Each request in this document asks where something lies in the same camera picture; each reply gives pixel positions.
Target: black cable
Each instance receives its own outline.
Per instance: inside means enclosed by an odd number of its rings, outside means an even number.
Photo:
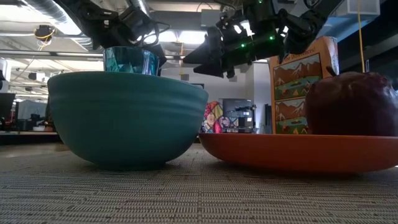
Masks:
[[[210,4],[208,4],[207,2],[201,2],[201,3],[199,3],[199,5],[198,5],[198,7],[197,7],[197,12],[198,12],[198,10],[199,10],[199,7],[200,7],[203,3],[205,3],[206,5],[208,5],[208,7],[210,7],[210,9],[213,9],[213,7],[212,7]]]
[[[156,24],[156,25],[155,25],[156,40],[155,40],[155,42],[149,44],[149,46],[152,47],[152,46],[155,46],[155,45],[157,45],[157,44],[159,43],[159,34],[160,34],[160,32],[159,32],[159,26]]]
[[[133,43],[133,46],[140,47],[142,45],[143,41],[144,41],[144,37],[141,36],[141,40],[137,40],[135,43]]]
[[[172,27],[170,24],[167,24],[167,23],[164,23],[164,22],[153,21],[153,23],[155,23],[155,26],[154,26],[155,27],[155,34],[148,35],[145,38],[141,39],[140,41],[143,42],[146,38],[148,38],[150,36],[153,36],[153,35],[156,35],[156,30],[158,30],[158,32],[159,32],[158,35],[157,35],[157,40],[159,41],[159,34],[165,32],[165,31],[168,31]],[[167,27],[162,29],[162,30],[159,30],[159,27],[157,26],[158,24],[162,24],[162,25],[165,25]]]
[[[134,6],[135,7],[135,5],[132,3],[132,0],[130,0],[129,2],[130,2],[130,6]]]
[[[319,0],[316,0],[315,3],[313,2],[311,4],[308,3],[308,1],[311,1],[311,0],[303,0],[303,1],[304,1],[305,6],[309,9],[313,9],[319,3]]]
[[[214,0],[214,2],[215,2],[215,3],[218,3],[218,4],[222,5],[222,6],[231,7],[231,8],[233,8],[234,10],[236,10],[235,6],[232,5],[232,4],[230,4],[230,3],[222,2],[222,1],[220,1],[220,0]]]

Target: yellow cable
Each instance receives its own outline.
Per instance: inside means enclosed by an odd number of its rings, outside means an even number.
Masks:
[[[48,44],[47,44],[48,39],[49,39],[49,37],[45,38],[44,44],[39,47],[38,51],[42,51],[45,46],[48,46]],[[14,79],[10,80],[10,83],[14,82],[15,80],[17,80],[29,68],[29,66],[32,65],[34,60],[35,60],[35,57],[33,56],[32,60],[30,60],[30,62],[26,65],[26,67],[23,69],[23,71],[21,71],[21,73],[18,74],[17,77],[15,77]]]
[[[361,50],[362,72],[365,73],[365,59],[363,56],[362,26],[361,26],[361,0],[358,0],[359,47]]]

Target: ceiling light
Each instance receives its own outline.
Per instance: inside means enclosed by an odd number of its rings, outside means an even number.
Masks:
[[[59,6],[58,4],[54,4],[54,5],[55,5],[55,7],[57,7],[57,9],[52,9],[52,10],[60,11],[61,14],[65,15],[63,17],[64,22],[58,22],[56,19],[54,19],[50,15],[44,15],[43,14],[43,16],[46,17],[48,20],[52,21],[52,24],[55,24],[55,27],[58,30],[60,30],[61,32],[63,32],[64,34],[68,34],[68,35],[79,35],[79,34],[81,34],[80,28],[75,24],[75,22],[71,19],[71,17],[68,16],[68,14],[65,12],[65,10],[61,6]],[[27,5],[27,7],[33,9],[33,11],[37,11],[34,8],[34,6]]]
[[[144,42],[145,43],[153,43],[156,40],[156,36],[152,35],[150,37],[145,38]],[[176,42],[177,41],[177,36],[175,35],[175,32],[173,31],[166,31],[161,34],[159,34],[159,42]]]
[[[244,29],[246,29],[246,32],[248,32],[248,36],[254,35],[254,33],[251,32],[249,22],[242,22],[241,25],[243,26]]]
[[[237,25],[234,26],[234,29],[238,34],[242,33],[242,30]]]
[[[268,60],[267,59],[260,59],[260,60],[256,60],[256,61],[254,61],[254,63],[268,63]]]
[[[205,41],[206,32],[203,31],[183,31],[178,38],[184,44],[202,44]]]

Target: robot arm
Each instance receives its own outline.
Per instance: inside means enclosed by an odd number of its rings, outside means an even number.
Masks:
[[[277,12],[276,0],[247,0],[242,9],[228,18],[224,15],[216,27],[210,27],[205,42],[184,58],[185,63],[201,64],[194,72],[206,75],[234,77],[234,66],[251,64],[272,56],[279,62],[288,54],[302,54],[315,40],[328,16],[344,0],[318,0],[300,17],[285,9]],[[252,36],[241,27],[249,21]],[[234,26],[241,29],[237,33]]]
[[[2,70],[0,70],[0,93],[2,92],[7,92],[8,91],[8,86],[6,85],[7,80],[4,78],[2,75]]]
[[[144,43],[144,36],[154,30],[159,37],[158,22],[131,5],[122,14],[103,9],[90,0],[54,0],[72,18],[82,33],[91,37],[93,47],[135,46],[151,51],[159,57],[160,66],[166,62],[158,39]]]

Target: wall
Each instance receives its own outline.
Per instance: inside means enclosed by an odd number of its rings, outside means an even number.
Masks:
[[[220,98],[246,98],[245,74],[235,70],[237,82],[229,82],[227,78],[213,77],[193,72],[193,68],[183,68],[184,74],[189,74],[189,83],[205,84],[205,90],[209,94],[209,102],[218,101]],[[179,68],[162,69],[162,77],[180,80]]]
[[[256,109],[256,128],[264,133],[265,105],[271,105],[271,77],[268,64],[254,63],[246,72],[246,97]]]

